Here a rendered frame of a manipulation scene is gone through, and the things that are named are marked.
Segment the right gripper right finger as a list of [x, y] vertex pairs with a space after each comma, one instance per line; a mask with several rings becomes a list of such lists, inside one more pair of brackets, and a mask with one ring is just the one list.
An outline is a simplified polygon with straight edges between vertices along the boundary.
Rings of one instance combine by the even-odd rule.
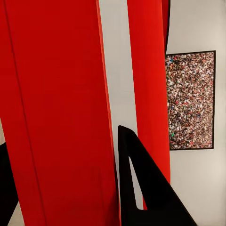
[[[118, 126], [121, 226], [197, 226], [135, 132]], [[131, 158], [147, 210], [136, 206]]]

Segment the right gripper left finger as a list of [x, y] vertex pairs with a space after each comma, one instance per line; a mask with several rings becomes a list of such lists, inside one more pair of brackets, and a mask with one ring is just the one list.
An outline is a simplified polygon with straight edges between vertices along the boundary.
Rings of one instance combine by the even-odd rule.
[[6, 143], [0, 145], [0, 226], [8, 223], [19, 202]]

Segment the radio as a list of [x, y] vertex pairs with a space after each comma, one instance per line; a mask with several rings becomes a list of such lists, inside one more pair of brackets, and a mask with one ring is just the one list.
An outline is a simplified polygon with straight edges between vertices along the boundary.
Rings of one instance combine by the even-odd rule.
[[25, 226], [121, 226], [119, 125], [170, 184], [169, 28], [170, 0], [0, 0], [0, 118]]

